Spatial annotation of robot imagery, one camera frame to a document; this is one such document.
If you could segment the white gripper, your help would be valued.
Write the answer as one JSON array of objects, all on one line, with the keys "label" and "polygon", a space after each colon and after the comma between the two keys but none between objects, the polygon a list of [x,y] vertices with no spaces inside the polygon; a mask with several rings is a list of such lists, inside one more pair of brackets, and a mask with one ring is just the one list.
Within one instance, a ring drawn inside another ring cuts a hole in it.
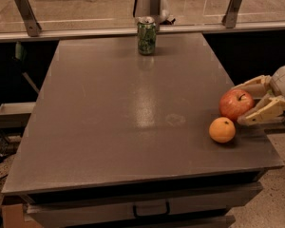
[{"label": "white gripper", "polygon": [[263,97],[255,107],[237,118],[239,124],[264,124],[272,121],[285,112],[285,66],[280,67],[272,77],[256,76],[233,86],[232,90],[238,90],[241,94],[250,95],[254,99]]}]

